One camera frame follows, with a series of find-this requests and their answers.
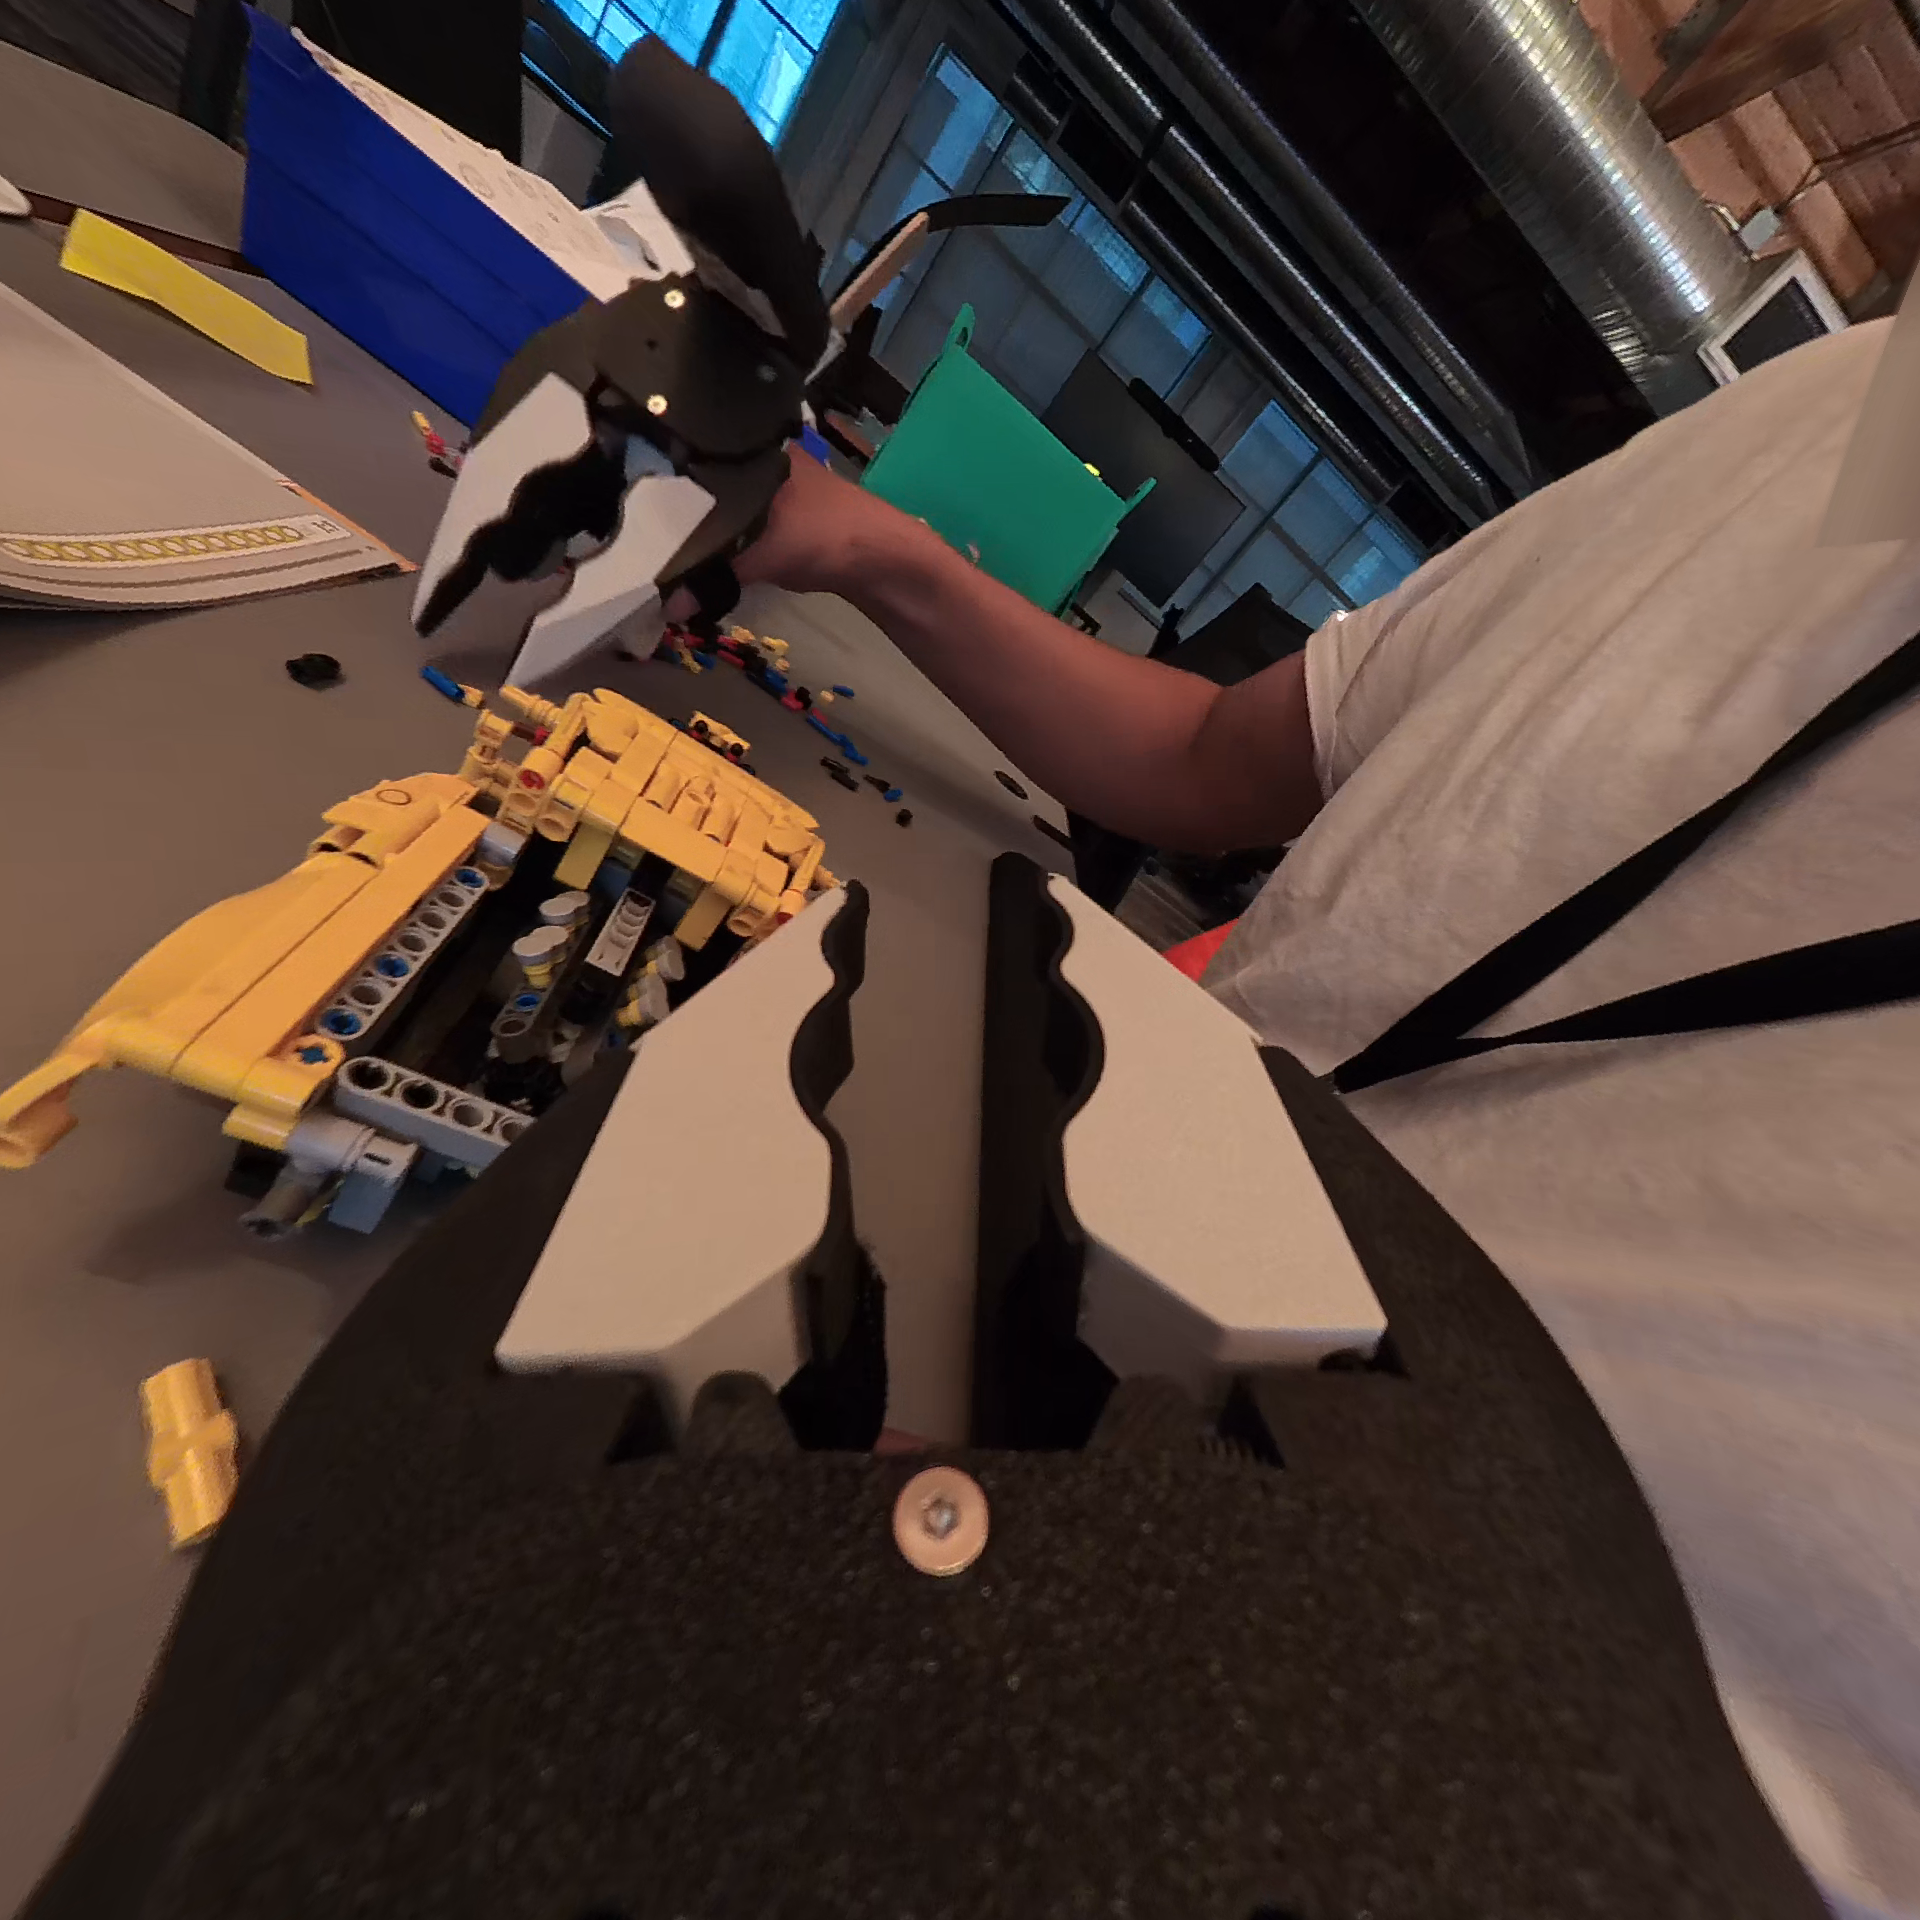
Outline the open instruction booklet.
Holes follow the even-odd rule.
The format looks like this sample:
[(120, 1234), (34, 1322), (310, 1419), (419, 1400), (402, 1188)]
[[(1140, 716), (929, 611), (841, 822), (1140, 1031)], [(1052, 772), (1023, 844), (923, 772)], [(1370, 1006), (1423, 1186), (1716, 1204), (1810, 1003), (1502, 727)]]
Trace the open instruction booklet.
[(190, 611), (408, 572), (385, 542), (2, 290), (2, 607)]

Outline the person's right forearm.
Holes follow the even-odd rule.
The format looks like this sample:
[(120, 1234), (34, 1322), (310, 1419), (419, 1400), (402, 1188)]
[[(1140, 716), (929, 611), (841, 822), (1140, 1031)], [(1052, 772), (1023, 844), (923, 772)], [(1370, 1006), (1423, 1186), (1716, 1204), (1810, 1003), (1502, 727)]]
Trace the person's right forearm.
[(1297, 839), (1326, 804), (1301, 655), (1211, 686), (1117, 653), (802, 455), (730, 572), (848, 601), (1000, 754), (1117, 837), (1225, 854)]

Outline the white crumpled paper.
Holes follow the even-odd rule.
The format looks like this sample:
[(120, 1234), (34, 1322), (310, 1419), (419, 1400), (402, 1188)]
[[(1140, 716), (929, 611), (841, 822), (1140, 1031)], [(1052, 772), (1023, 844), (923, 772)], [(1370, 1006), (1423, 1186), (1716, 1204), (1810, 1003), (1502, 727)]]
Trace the white crumpled paper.
[(614, 199), (610, 210), (587, 213), (547, 180), (448, 126), (389, 86), (321, 50), (299, 29), (289, 37), (305, 66), (326, 75), (328, 103), (353, 96), (362, 113), (399, 136), (408, 161), (423, 162), (432, 182), (450, 182), (458, 202), (484, 204), (503, 219), (583, 295), (614, 300), (635, 279), (695, 273), (692, 251), (643, 182), (635, 182), (635, 199)]

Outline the green box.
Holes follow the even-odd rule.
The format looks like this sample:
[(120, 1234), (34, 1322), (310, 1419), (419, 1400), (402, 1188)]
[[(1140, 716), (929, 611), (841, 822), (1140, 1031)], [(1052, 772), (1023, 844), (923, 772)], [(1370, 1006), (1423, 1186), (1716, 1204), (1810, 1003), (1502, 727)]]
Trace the green box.
[(857, 487), (1061, 612), (1156, 480), (1113, 492), (972, 359), (972, 324), (963, 302)]

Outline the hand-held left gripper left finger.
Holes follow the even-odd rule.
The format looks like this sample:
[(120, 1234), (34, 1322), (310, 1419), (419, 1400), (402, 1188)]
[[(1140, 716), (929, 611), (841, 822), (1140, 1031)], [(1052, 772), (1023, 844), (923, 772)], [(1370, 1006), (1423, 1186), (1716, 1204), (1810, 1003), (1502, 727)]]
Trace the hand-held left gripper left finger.
[(886, 1298), (829, 1121), (865, 938), (867, 891), (831, 883), (634, 1043), (503, 1371), (643, 1378), (673, 1428), (708, 1378), (755, 1373), (801, 1446), (875, 1446)]

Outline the blue plastic bin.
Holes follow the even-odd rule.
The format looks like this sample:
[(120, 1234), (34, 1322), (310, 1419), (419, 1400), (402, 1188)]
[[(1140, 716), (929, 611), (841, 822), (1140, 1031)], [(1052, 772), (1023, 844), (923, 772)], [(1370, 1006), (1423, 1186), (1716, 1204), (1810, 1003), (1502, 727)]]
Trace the blue plastic bin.
[(246, 253), (480, 436), (517, 348), (596, 298), (432, 182), (353, 96), (328, 103), (289, 31), (252, 13)]

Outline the silver air duct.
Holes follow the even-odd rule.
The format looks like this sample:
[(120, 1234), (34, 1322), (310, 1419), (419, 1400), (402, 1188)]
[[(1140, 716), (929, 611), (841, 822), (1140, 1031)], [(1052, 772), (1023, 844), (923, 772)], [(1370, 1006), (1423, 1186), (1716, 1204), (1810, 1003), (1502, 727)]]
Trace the silver air duct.
[(1577, 4), (1356, 4), (1656, 415), (1752, 268)]

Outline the yellow brick car model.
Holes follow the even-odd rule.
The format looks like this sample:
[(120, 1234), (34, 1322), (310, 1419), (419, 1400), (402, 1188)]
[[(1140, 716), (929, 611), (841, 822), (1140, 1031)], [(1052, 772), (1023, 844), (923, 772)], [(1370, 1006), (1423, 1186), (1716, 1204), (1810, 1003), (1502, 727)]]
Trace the yellow brick car model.
[(328, 807), (294, 868), (110, 982), (2, 1091), (2, 1166), (75, 1125), (83, 1074), (134, 1067), (221, 1108), (252, 1234), (369, 1234), (836, 883), (814, 812), (720, 721), (610, 690), (500, 702), (468, 696), (459, 771)]

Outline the yellow sticky note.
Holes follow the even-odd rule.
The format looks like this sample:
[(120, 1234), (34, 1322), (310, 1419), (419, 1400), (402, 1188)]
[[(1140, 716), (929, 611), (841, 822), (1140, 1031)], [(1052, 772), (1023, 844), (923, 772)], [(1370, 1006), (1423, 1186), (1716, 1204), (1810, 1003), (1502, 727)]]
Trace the yellow sticky note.
[(299, 330), (98, 213), (75, 210), (57, 268), (156, 306), (273, 378), (313, 385)]

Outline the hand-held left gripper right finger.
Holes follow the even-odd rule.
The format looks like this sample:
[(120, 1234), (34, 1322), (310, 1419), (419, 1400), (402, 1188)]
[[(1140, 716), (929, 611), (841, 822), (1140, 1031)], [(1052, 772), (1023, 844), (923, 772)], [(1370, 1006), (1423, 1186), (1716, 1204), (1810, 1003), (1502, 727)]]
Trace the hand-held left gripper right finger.
[(1079, 1446), (1126, 1378), (1220, 1406), (1386, 1332), (1258, 1036), (1027, 854), (988, 868), (977, 1177), (980, 1446)]

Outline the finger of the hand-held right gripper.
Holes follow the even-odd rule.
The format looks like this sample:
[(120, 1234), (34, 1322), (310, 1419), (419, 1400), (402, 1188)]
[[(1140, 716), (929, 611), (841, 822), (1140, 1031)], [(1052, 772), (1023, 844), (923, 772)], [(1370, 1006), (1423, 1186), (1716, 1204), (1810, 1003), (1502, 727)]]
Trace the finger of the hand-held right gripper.
[(658, 596), (658, 578), (714, 509), (695, 475), (651, 473), (619, 507), (610, 542), (570, 562), (565, 592), (528, 624), (512, 686), (551, 679), (587, 655), (619, 620)]
[(610, 537), (619, 447), (560, 376), (540, 376), (464, 455), (419, 573), (412, 625), (432, 637), (493, 573), (536, 581), (575, 537)]

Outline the grey desk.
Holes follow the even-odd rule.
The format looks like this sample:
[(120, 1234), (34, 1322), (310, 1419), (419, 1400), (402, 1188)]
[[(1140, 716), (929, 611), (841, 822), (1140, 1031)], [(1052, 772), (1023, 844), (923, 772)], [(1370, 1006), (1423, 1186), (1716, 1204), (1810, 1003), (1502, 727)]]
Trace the grey desk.
[[(423, 399), (285, 290), (225, 273), (310, 340), (313, 385), (57, 268), (49, 226), (2, 222), (2, 279), (339, 515), (422, 562), (443, 480), (408, 422)], [(422, 645), (412, 581), (378, 578), (98, 618), (2, 612), (2, 1084), (204, 900), (280, 875), (321, 812), (382, 772), (450, 766), (470, 721), (419, 679), (493, 681), (540, 586), (486, 586)], [(887, 1282), (890, 1419), (971, 1428), (980, 967), (988, 863), (1052, 863), (1013, 766), (846, 603), (757, 586), (738, 618), (802, 677), (855, 690), (836, 721), (905, 785), (836, 785), (825, 741), (735, 673), (599, 655), (592, 681), (750, 733), (759, 778), (825, 827), (829, 868), (873, 893), (855, 1067), (829, 1114), (855, 1225)], [(235, 1225), (221, 1117), (143, 1074), (89, 1078), (77, 1125), (2, 1171), (2, 1917), (77, 1822), (136, 1712), (192, 1558), (165, 1544), (139, 1456), (136, 1380), (213, 1357), (249, 1442), (408, 1236), (443, 1207), (412, 1188), (378, 1234), (262, 1244)]]

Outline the large pile of brick pins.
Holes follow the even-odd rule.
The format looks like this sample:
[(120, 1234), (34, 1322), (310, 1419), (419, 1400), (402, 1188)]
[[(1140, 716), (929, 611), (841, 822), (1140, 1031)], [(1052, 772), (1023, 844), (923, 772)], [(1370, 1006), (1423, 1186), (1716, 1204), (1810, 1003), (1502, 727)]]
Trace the large pile of brick pins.
[[(808, 730), (815, 730), (836, 748), (836, 754), (824, 756), (824, 771), (829, 772), (829, 779), (836, 779), (846, 791), (855, 791), (857, 782), (873, 785), (880, 797), (880, 804), (899, 807), (899, 827), (910, 827), (915, 812), (910, 807), (905, 807), (901, 782), (865, 771), (867, 756), (857, 752), (857, 745), (829, 726), (829, 709), (836, 702), (848, 702), (851, 690), (840, 681), (824, 686), (815, 693), (807, 690), (796, 679), (791, 645), (780, 637), (757, 637), (755, 630), (730, 624), (719, 633), (719, 641), (695, 641), (690, 625), (669, 624), (657, 641), (651, 659), (669, 659), (683, 673), (719, 673), (719, 667), (728, 662), (742, 673), (744, 681), (778, 698), (780, 709), (801, 716)], [(341, 667), (326, 653), (299, 653), (294, 659), (285, 659), (285, 673), (289, 681), (305, 690), (341, 686)], [(458, 681), (436, 667), (422, 667), (422, 681), (427, 681), (439, 698), (459, 709), (486, 709), (484, 690)], [(708, 745), (708, 752), (728, 756), (742, 772), (757, 772), (746, 759), (750, 741), (744, 741), (738, 730), (714, 721), (711, 716), (695, 710), (683, 730)]]

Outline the small yellow brick connector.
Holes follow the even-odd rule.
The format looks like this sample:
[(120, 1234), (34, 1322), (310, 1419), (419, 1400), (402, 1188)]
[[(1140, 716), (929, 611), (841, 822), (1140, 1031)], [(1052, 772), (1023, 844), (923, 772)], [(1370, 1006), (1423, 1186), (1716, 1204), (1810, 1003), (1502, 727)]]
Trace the small yellow brick connector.
[(213, 1538), (237, 1485), (237, 1428), (209, 1357), (180, 1357), (136, 1386), (148, 1481), (163, 1502), (168, 1548)]

